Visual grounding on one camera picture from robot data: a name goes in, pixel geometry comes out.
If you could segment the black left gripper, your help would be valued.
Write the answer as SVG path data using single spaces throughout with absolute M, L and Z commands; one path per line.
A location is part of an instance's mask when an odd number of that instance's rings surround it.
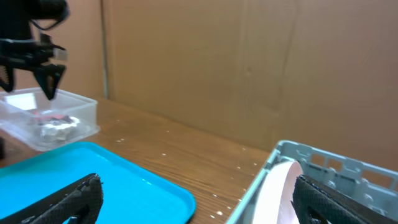
M 47 34 L 40 33 L 40 40 L 1 39 L 1 88 L 8 93 L 13 91 L 13 68 L 28 70 L 37 67 L 33 70 L 34 77 L 47 99 L 53 100 L 66 66 L 41 65 L 50 62 L 51 58 L 67 60 L 67 50 L 54 44 Z

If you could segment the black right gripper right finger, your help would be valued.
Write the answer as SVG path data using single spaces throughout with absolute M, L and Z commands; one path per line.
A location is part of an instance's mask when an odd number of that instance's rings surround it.
M 292 196 L 300 224 L 397 224 L 307 175 L 296 178 Z

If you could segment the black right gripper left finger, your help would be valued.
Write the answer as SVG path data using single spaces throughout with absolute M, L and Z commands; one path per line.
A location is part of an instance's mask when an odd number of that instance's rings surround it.
M 103 205 L 100 176 L 88 174 L 18 212 L 1 223 L 95 223 Z

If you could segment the red foil snack wrapper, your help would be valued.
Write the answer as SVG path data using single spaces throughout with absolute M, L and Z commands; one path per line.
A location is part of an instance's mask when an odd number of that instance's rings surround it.
M 65 114 L 38 114 L 34 113 L 32 121 L 43 123 L 44 121 L 65 121 L 70 122 L 71 118 Z

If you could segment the pink round plate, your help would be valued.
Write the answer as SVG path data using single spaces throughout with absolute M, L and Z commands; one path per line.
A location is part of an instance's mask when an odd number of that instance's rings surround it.
M 302 174 L 297 161 L 274 166 L 259 191 L 252 224 L 299 224 L 292 202 L 295 182 Z

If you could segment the white napkin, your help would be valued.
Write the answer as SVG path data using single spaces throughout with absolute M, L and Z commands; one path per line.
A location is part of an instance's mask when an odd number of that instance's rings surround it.
M 70 122 L 65 121 L 44 121 L 43 123 L 32 122 L 34 131 L 43 141 L 65 141 L 69 135 L 74 133 L 79 125 L 80 120 L 76 117 L 69 116 Z

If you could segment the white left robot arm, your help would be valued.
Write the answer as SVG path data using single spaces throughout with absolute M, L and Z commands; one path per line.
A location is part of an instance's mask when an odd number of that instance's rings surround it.
M 1 88 L 15 87 L 14 70 L 32 72 L 48 100 L 55 98 L 66 66 L 67 50 L 45 32 L 70 15 L 66 0 L 1 0 Z

